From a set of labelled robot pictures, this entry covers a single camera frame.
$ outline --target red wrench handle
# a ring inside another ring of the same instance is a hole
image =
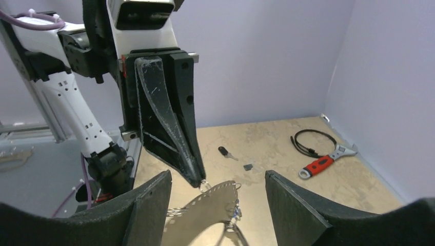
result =
[[[308,171],[312,177],[328,168],[332,163],[334,163],[334,159],[332,159],[329,155],[325,155],[313,161],[311,164],[308,164],[306,167],[304,167],[304,169]]]

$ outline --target table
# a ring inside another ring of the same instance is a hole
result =
[[[298,171],[314,160],[299,153],[290,142],[290,136],[302,129],[326,132],[343,143],[320,117],[197,130],[207,181],[212,186],[227,180],[242,184],[239,200],[243,217],[238,225],[251,246],[276,245],[265,190],[264,176],[267,170],[275,170],[301,187],[355,209],[385,213],[402,205],[357,156],[338,159],[327,170],[309,180],[299,179]],[[304,133],[298,140],[320,154],[334,150],[330,140],[322,135]],[[218,152],[219,146],[225,146],[239,161],[224,158]],[[253,164],[253,169],[245,171],[243,165],[248,163]],[[200,194],[199,190],[193,189],[180,174],[146,151],[141,153],[135,187],[168,169],[173,178],[169,207],[183,207]],[[222,225],[213,225],[192,245],[214,246],[222,228]],[[222,245],[234,244],[228,239]]]

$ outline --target car key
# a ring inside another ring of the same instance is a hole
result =
[[[228,150],[225,149],[225,147],[223,147],[223,146],[220,146],[217,150],[219,150],[219,152],[220,152],[223,156],[225,156],[225,158],[231,158],[231,159],[234,159],[234,160],[239,160],[239,159],[235,158],[234,156],[232,156],[231,153],[228,152]]]

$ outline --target robotic arm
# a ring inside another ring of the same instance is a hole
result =
[[[205,179],[193,108],[197,55],[177,47],[170,14],[183,1],[83,0],[84,25],[29,30],[2,20],[20,73],[56,105],[78,139],[89,174],[113,197],[132,189],[126,151],[104,132],[82,97],[73,72],[110,73],[120,89],[124,140],[140,137],[145,149],[179,171],[193,186]],[[43,14],[55,16],[54,12]],[[32,13],[16,18],[53,24]]]

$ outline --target gray wall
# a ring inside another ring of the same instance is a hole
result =
[[[435,2],[357,0],[325,114],[405,201],[435,196]]]
[[[6,1],[14,13],[56,10],[69,22],[82,22],[81,1]],[[180,47],[200,54],[195,65],[197,125],[319,115],[353,2],[186,0],[172,19]],[[3,50],[0,55],[6,56]],[[2,62],[0,69],[0,121],[42,121],[12,63]],[[77,81],[106,130],[122,125],[113,80],[103,85],[81,77]],[[21,91],[10,93],[12,88]]]

